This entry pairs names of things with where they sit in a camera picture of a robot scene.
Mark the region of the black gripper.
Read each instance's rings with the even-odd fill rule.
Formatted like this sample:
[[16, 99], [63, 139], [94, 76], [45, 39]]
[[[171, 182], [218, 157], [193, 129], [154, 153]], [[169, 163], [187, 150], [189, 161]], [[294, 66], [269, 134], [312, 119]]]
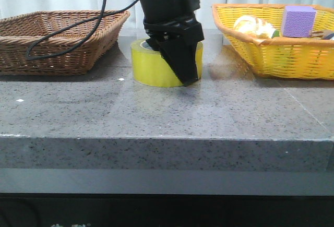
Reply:
[[204, 39], [194, 11], [200, 0], [139, 0], [144, 11], [146, 43], [159, 51], [183, 86], [198, 80], [196, 43]]

